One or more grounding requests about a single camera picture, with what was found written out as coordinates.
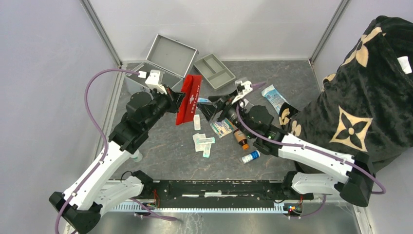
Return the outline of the red first aid pouch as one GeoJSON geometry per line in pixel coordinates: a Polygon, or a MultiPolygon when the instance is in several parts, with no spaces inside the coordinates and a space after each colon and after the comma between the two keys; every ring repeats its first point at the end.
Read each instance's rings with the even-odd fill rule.
{"type": "Polygon", "coordinates": [[[179,108],[179,112],[176,117],[176,125],[193,121],[197,107],[201,82],[202,75],[188,74],[185,77],[183,86],[181,88],[181,92],[185,94],[185,97],[183,98],[183,101],[179,108]]]}

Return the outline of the white teal wipe packets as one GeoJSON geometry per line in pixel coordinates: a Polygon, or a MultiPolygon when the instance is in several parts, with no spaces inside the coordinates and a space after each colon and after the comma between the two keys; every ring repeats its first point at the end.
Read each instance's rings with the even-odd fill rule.
{"type": "Polygon", "coordinates": [[[195,152],[203,152],[203,157],[210,158],[212,144],[216,143],[215,137],[206,137],[205,134],[192,136],[195,152]]]}

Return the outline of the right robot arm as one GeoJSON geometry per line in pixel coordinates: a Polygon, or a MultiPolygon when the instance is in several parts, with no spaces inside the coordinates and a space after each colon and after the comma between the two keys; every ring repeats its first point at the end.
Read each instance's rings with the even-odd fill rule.
{"type": "Polygon", "coordinates": [[[294,199],[299,194],[338,195],[359,207],[367,207],[377,181],[373,164],[364,153],[356,155],[334,152],[308,143],[272,124],[274,117],[265,106],[246,108],[233,92],[210,96],[197,104],[208,121],[229,120],[248,138],[260,153],[305,164],[318,174],[288,173],[281,186],[282,195],[294,199]]]}

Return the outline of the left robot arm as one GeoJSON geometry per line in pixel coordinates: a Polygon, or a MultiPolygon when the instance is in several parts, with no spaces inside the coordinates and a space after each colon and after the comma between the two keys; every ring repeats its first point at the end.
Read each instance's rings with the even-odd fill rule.
{"type": "Polygon", "coordinates": [[[153,185],[134,175],[106,192],[101,189],[113,173],[138,152],[156,122],[165,113],[179,111],[185,93],[175,92],[167,86],[164,89],[164,93],[152,89],[133,94],[121,121],[109,137],[104,138],[106,142],[99,156],[72,186],[50,195],[49,202],[58,212],[56,233],[63,218],[75,232],[87,234],[113,207],[131,197],[145,199],[152,195],[153,185]]]}

